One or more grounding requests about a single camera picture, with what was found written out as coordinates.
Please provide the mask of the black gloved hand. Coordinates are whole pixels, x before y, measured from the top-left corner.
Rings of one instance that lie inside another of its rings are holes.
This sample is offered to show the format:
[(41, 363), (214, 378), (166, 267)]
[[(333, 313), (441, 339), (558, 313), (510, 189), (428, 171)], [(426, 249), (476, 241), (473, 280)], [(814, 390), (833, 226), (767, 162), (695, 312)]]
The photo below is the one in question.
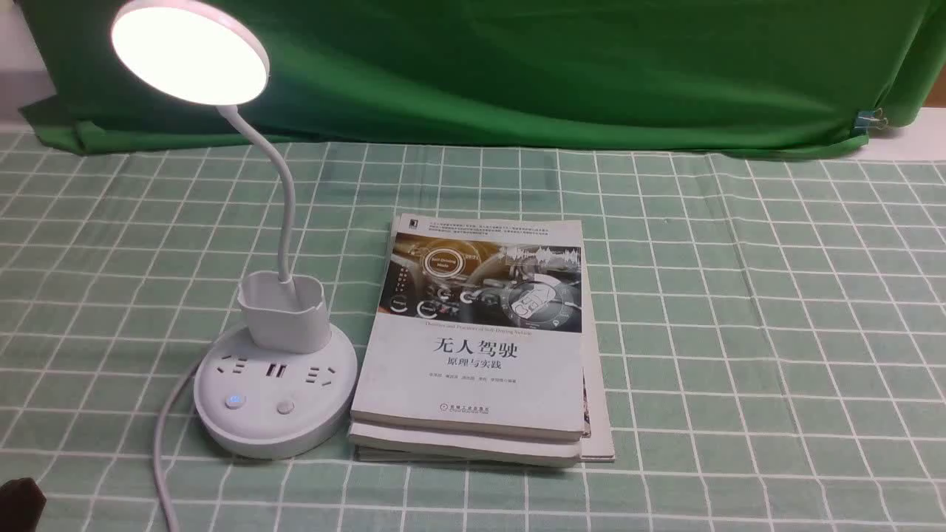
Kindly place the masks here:
[(37, 531), (47, 496), (31, 477), (13, 479), (1, 487), (1, 531)]

